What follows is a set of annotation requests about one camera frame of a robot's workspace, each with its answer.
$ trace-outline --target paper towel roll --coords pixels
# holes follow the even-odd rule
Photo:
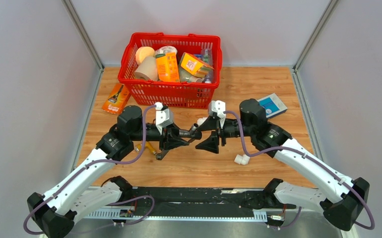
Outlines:
[[[159,80],[155,57],[147,56],[135,70],[134,78],[153,81]]]
[[[154,49],[149,46],[142,46],[135,52],[135,62],[140,65],[147,56],[154,56]]]

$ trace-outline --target orange package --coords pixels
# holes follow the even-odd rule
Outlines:
[[[179,83],[178,63],[175,52],[156,55],[156,65],[160,80]]]
[[[117,83],[112,89],[109,98],[104,102],[102,110],[119,115],[123,111],[130,96],[131,94],[128,89],[124,87],[122,83]]]

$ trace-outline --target tape roll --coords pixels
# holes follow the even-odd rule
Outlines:
[[[155,55],[167,54],[167,53],[171,53],[171,52],[174,52],[175,54],[177,54],[178,50],[177,50],[177,48],[175,48],[173,46],[163,46],[160,49],[156,50]]]
[[[140,65],[147,56],[154,56],[154,49],[149,46],[142,46],[135,52],[135,62]]]
[[[159,80],[155,57],[147,56],[135,70],[134,78],[152,81]]]

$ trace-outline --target red plastic basket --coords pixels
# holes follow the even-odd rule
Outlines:
[[[212,49],[214,74],[212,83],[171,83],[162,81],[146,81],[134,79],[134,71],[138,65],[135,62],[135,52],[139,47],[150,46],[155,50],[162,46],[174,46],[178,57],[184,52],[200,54],[201,49]],[[222,51],[218,36],[202,36],[188,34],[187,36],[165,35],[163,33],[134,33],[124,51],[118,80],[123,83],[131,95],[141,105],[152,105],[162,102],[167,106],[206,109],[213,97],[214,90],[220,83],[222,68]]]

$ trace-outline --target gray wall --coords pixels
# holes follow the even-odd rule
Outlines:
[[[360,237],[382,237],[382,1],[341,1],[300,75],[325,161],[371,183]]]
[[[98,75],[60,0],[0,0],[0,238],[30,237],[26,199],[67,175]]]
[[[294,64],[329,0],[72,0],[105,65],[134,32],[218,35],[223,65]]]

